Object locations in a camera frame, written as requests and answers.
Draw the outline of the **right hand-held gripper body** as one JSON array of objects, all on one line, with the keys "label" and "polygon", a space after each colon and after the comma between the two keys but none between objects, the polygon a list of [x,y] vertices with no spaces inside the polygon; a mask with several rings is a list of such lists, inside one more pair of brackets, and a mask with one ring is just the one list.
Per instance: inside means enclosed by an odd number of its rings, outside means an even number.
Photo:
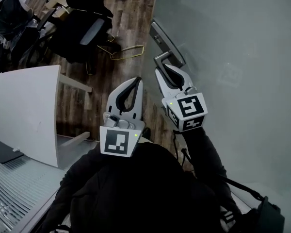
[{"label": "right hand-held gripper body", "polygon": [[202,127],[208,113],[203,94],[198,93],[195,87],[163,98],[162,104],[167,117],[181,133]]}]

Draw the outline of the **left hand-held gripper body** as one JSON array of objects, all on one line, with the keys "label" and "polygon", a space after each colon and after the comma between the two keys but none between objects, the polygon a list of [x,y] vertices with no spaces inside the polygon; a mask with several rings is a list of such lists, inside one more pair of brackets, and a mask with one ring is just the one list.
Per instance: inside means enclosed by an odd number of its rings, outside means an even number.
[{"label": "left hand-held gripper body", "polygon": [[145,123],[129,117],[103,114],[104,125],[99,128],[100,152],[106,155],[131,157],[140,140]]}]

